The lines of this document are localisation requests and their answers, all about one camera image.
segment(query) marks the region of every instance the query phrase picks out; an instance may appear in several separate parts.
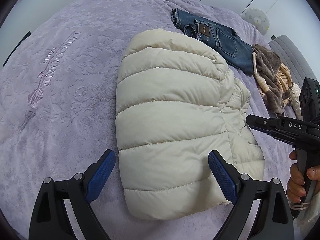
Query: jeans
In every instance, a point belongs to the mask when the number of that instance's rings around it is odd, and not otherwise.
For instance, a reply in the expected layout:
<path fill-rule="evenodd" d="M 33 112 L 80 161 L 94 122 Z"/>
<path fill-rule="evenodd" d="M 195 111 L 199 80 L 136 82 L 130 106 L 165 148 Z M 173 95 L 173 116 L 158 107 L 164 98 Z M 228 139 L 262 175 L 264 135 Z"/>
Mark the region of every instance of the jeans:
<path fill-rule="evenodd" d="M 171 20 L 185 35 L 218 52 L 229 65 L 253 74 L 252 46 L 242 41 L 234 29 L 179 9 L 172 10 Z"/>

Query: gray pillow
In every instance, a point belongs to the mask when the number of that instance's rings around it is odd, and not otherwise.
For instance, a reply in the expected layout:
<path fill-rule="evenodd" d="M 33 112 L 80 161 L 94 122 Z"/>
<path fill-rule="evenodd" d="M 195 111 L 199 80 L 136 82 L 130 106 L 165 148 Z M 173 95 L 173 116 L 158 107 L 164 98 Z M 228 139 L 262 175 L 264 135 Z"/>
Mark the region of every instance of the gray pillow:
<path fill-rule="evenodd" d="M 281 35 L 269 42 L 269 45 L 290 69 L 292 81 L 300 88 L 305 77 L 317 79 L 306 59 L 287 36 Z"/>

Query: pile of clothes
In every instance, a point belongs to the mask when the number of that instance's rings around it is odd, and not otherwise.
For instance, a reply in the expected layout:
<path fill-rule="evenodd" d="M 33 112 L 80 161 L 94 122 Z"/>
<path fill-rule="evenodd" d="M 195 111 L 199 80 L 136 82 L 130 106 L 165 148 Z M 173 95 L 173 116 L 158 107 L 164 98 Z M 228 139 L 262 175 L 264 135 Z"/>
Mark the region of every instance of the pile of clothes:
<path fill-rule="evenodd" d="M 173 9 L 175 27 L 189 37 L 208 45 L 226 62 L 245 74 L 254 75 L 258 90 L 270 113 L 282 115 L 290 104 L 302 120 L 299 95 L 301 89 L 292 82 L 289 68 L 278 54 L 259 45 L 242 41 L 234 29 L 180 9 Z"/>

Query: purple blanket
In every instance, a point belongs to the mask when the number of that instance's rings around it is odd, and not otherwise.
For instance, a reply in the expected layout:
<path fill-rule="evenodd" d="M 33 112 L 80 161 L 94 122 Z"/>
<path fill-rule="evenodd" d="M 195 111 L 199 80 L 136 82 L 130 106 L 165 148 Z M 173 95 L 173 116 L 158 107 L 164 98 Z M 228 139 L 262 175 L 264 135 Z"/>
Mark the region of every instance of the purple blanket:
<path fill-rule="evenodd" d="M 170 20 L 172 8 L 230 26 L 245 42 L 269 47 L 239 15 L 193 0 L 77 0 L 23 41 L 1 70 L 0 208 L 25 238 L 45 177 L 69 179 L 106 149 L 117 153 L 115 95 L 123 52 L 145 30 L 179 32 Z M 248 114 L 268 117 L 254 78 L 233 71 L 251 92 Z M 292 148 L 253 133 L 266 160 L 264 179 L 278 177 L 285 185 Z M 118 163 L 91 206 L 113 240 L 212 239 L 232 208 L 221 205 L 175 221 L 137 219 L 127 210 Z M 83 239 L 67 207 L 76 236 Z"/>

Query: silver pivot bolt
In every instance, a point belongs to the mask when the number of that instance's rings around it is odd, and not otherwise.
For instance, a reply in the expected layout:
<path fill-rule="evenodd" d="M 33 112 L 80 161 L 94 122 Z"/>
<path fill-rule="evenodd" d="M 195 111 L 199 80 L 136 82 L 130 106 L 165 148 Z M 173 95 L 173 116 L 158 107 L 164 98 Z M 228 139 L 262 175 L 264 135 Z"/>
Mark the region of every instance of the silver pivot bolt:
<path fill-rule="evenodd" d="M 249 176 L 248 174 L 244 173 L 244 174 L 241 174 L 241 179 L 243 179 L 243 180 L 249 180 L 249 179 L 250 179 L 250 176 Z"/>
<path fill-rule="evenodd" d="M 280 184 L 280 180 L 278 178 L 273 178 L 272 181 L 274 184 Z"/>
<path fill-rule="evenodd" d="M 43 182 L 44 182 L 45 184 L 48 184 L 50 181 L 51 181 L 51 178 L 49 178 L 49 177 L 47 177 L 47 178 L 45 178 L 45 179 L 43 180 Z"/>
<path fill-rule="evenodd" d="M 76 175 L 74 175 L 75 179 L 81 179 L 82 178 L 82 174 L 81 173 L 77 173 Z"/>

